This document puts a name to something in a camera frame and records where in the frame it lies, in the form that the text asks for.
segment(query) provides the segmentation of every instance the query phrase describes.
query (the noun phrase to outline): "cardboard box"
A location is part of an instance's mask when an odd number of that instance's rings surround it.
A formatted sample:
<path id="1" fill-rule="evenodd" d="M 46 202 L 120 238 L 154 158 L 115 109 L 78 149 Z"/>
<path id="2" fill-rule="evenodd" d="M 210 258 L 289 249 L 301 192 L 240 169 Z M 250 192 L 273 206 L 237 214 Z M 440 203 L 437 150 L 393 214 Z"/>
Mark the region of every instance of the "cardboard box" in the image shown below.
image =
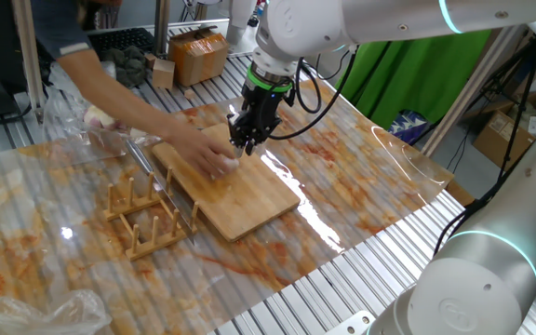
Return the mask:
<path id="1" fill-rule="evenodd" d="M 156 56 L 153 54 L 146 54 L 144 58 L 146 59 L 146 67 L 152 70 L 154 68 L 154 62 L 156 61 Z"/>
<path id="2" fill-rule="evenodd" d="M 188 87 L 222 74 L 229 43 L 222 34 L 201 28 L 171 37 L 168 57 L 175 61 L 177 81 Z"/>
<path id="3" fill-rule="evenodd" d="M 476 138 L 473 146 L 501 168 L 513 129 L 514 120 L 506 114 L 496 111 Z M 512 159 L 506 165 L 506 169 L 509 169 L 534 142 L 534 136 L 530 135 L 522 127 L 518 127 L 516 139 L 510 154 Z"/>
<path id="4" fill-rule="evenodd" d="M 536 107 L 536 92 L 529 95 L 529 103 Z M 482 154 L 489 158 L 495 165 L 502 167 L 503 158 L 508 150 L 508 142 L 515 126 L 515 120 L 507 116 L 508 112 L 514 107 L 510 101 L 500 101 L 492 103 L 484 113 L 493 111 L 493 116 L 481 130 L 473 146 Z M 531 135 L 527 129 L 518 127 L 512 152 L 511 160 L 507 163 L 506 169 L 509 169 L 520 156 L 535 142 L 536 137 Z"/>
<path id="5" fill-rule="evenodd" d="M 174 62 L 170 60 L 155 60 L 153 68 L 153 86 L 172 89 L 174 73 Z"/>

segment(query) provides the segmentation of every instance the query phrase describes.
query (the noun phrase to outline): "teal light ring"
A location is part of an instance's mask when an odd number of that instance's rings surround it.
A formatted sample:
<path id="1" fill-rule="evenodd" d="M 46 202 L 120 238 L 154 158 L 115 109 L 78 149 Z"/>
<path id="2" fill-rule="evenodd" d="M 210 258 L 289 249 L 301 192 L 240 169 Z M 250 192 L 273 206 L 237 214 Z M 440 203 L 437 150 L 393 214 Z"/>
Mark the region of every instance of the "teal light ring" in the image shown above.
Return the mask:
<path id="1" fill-rule="evenodd" d="M 439 0 L 439 7 L 442 9 L 442 16 L 444 16 L 446 24 L 454 33 L 462 34 L 462 32 L 458 28 L 456 28 L 454 22 L 452 21 L 452 17 L 450 16 L 450 12 L 448 11 L 448 5 L 446 4 L 446 1 L 447 0 Z"/>
<path id="2" fill-rule="evenodd" d="M 499 239 L 500 241 L 504 242 L 505 244 L 507 244 L 508 246 L 512 247 L 514 250 L 518 251 L 518 253 L 520 253 L 520 255 L 522 255 L 522 257 L 527 260 L 527 262 L 529 263 L 530 265 L 530 268 L 532 269 L 532 272 L 535 274 L 535 279 L 536 279 L 536 268 L 535 268 L 535 265 L 533 265 L 532 261 L 530 261 L 530 258 L 529 256 L 527 256 L 519 247 L 517 247 L 514 243 L 508 241 L 507 239 L 499 236 L 499 235 L 496 235 L 496 234 L 492 234 L 492 233 L 488 233 L 488 232 L 480 232 L 480 231 L 467 231 L 467 232 L 462 232 L 462 233 L 458 233 L 456 235 L 454 235 L 453 237 L 451 237 L 449 239 L 449 241 L 452 239 L 452 238 L 455 238 L 455 237 L 458 237 L 460 235 L 469 235 L 469 234 L 481 234 L 481 235 L 487 235 L 487 236 L 490 236 L 490 237 L 493 237 L 493 238 L 497 238 Z"/>

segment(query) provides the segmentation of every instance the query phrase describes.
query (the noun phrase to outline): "blue object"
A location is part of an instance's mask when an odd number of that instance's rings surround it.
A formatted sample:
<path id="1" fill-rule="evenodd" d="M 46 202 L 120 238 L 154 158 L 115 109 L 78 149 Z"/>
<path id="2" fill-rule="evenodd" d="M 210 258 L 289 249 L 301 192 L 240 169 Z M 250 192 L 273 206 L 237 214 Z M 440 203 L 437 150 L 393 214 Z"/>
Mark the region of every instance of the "blue object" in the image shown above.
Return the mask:
<path id="1" fill-rule="evenodd" d="M 427 129 L 429 123 L 417 112 L 405 110 L 392 123 L 388 132 L 400 140 L 411 143 Z"/>

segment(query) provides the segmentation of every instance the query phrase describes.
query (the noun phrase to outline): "wooden cutting board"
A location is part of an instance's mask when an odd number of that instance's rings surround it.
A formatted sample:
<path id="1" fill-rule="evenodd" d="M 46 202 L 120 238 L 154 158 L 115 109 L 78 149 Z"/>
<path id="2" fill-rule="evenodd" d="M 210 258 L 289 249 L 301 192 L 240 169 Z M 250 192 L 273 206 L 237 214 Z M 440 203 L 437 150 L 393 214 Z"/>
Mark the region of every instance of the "wooden cutting board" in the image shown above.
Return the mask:
<path id="1" fill-rule="evenodd" d="M 225 146 L 229 143 L 226 124 L 204 129 L 210 138 Z M 166 168 L 173 168 L 173 178 L 198 201 L 209 221 L 229 242 L 258 229 L 265 223 L 296 208 L 300 199 L 256 154 L 244 155 L 239 168 L 217 181 L 198 174 L 167 143 L 158 144 L 153 153 Z"/>

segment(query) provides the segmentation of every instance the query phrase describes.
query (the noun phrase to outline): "gray shirt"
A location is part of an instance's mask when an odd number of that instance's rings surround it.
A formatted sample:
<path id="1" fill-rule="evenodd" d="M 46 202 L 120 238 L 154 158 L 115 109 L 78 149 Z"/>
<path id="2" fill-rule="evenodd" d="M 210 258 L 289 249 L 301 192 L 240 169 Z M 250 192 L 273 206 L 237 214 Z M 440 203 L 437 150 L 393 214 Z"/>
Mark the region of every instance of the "gray shirt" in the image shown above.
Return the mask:
<path id="1" fill-rule="evenodd" d="M 75 0 L 32 0 L 34 32 L 48 53 L 58 59 L 92 48 L 78 22 Z"/>

